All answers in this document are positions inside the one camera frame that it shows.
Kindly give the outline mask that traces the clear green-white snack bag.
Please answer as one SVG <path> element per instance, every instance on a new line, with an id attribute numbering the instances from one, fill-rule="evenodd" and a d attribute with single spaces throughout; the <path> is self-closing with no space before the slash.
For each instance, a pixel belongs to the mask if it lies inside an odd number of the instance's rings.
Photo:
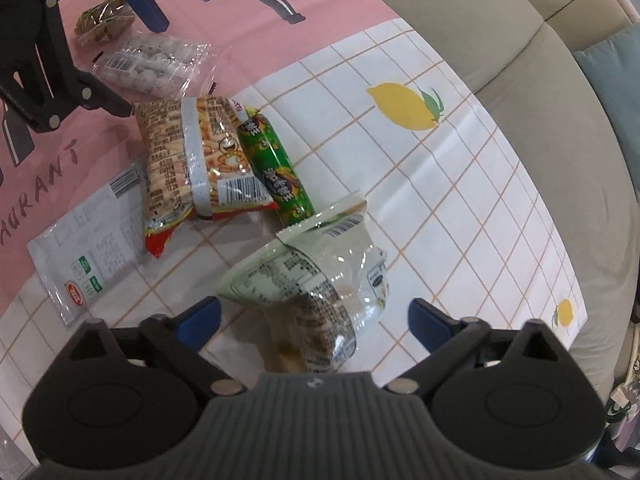
<path id="1" fill-rule="evenodd" d="M 349 194 L 277 232 L 220 279 L 219 296 L 262 312 L 287 372 L 336 372 L 385 310 L 386 253 L 366 214 L 366 199 Z"/>

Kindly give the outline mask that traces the green nut snack packet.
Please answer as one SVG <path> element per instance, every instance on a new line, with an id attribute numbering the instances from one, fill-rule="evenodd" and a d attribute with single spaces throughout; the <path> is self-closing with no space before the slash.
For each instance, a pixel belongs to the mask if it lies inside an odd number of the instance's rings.
<path id="1" fill-rule="evenodd" d="M 126 0 L 103 0 L 79 15 L 74 33 L 78 44 L 106 44 L 134 24 L 136 14 Z"/>

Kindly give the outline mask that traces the clear white candy packet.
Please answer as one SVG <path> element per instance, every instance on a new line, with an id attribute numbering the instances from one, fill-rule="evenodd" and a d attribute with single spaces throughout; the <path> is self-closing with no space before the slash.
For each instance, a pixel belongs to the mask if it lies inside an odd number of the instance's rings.
<path id="1" fill-rule="evenodd" d="M 126 99 L 174 100 L 209 91 L 216 64 L 210 44 L 134 32 L 117 48 L 101 52 L 92 73 Z"/>

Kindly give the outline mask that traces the white flat sachet packet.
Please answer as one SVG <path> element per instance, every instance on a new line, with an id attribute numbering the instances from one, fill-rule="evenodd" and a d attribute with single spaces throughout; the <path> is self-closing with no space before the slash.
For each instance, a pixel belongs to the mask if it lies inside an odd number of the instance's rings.
<path id="1" fill-rule="evenodd" d="M 137 160 L 33 238 L 27 249 L 70 326 L 143 259 L 145 170 Z"/>

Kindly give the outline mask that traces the cluttered desk pile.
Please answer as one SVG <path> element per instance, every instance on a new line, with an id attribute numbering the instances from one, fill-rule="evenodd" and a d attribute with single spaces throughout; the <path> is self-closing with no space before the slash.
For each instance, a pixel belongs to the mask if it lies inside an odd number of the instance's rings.
<path id="1" fill-rule="evenodd" d="M 634 344 L 625 379 L 605 404 L 608 433 L 615 447 L 623 452 L 634 448 L 639 434 L 639 343 Z"/>

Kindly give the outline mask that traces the orange cracker snack packet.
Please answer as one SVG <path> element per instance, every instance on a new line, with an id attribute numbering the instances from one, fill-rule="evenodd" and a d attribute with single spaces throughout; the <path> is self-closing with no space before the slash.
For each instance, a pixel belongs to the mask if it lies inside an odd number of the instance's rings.
<path id="1" fill-rule="evenodd" d="M 144 247 L 163 255 L 181 223 L 277 207 L 240 141 L 247 109 L 221 96 L 134 106 L 145 144 Z"/>

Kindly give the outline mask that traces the green sausage snack stick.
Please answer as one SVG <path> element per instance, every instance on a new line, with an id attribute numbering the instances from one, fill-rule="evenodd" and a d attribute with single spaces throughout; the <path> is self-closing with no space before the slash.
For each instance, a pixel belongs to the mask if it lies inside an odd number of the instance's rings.
<path id="1" fill-rule="evenodd" d="M 258 110 L 234 102 L 238 136 L 254 175 L 265 185 L 284 226 L 292 226 L 316 212 L 293 169 L 288 153 L 271 122 Z"/>

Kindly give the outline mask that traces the pink white lemon tablecloth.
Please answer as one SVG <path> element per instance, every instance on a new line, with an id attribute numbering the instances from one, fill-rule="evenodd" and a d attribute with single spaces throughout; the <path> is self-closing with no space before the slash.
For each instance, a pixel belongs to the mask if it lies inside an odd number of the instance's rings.
<path id="1" fill-rule="evenodd" d="M 217 92 L 258 108 L 317 209 L 353 193 L 387 256 L 390 298 L 348 370 L 385 382 L 424 357 L 422 297 L 497 327 L 542 318 L 572 344 L 587 312 L 536 185 L 431 34 L 381 0 L 158 0 L 170 33 L 212 48 Z M 1 440 L 34 453 L 25 402 L 70 328 L 28 243 L 99 188 L 134 194 L 133 119 L 77 112 L 1 149 Z"/>

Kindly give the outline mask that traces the teal cushion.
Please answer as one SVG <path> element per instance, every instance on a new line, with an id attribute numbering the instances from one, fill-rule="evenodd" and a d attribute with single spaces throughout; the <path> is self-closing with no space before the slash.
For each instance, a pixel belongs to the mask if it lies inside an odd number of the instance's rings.
<path id="1" fill-rule="evenodd" d="M 573 53 L 605 111 L 639 195 L 640 36 L 634 24 Z"/>

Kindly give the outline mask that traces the beige sofa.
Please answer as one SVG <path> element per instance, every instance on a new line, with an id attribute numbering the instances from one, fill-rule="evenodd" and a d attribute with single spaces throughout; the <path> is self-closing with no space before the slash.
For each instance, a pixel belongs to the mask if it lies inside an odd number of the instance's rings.
<path id="1" fill-rule="evenodd" d="M 588 320 L 572 356 L 614 385 L 639 275 L 639 206 L 608 116 L 574 52 L 626 29 L 616 0 L 383 0 L 495 119 L 570 256 Z"/>

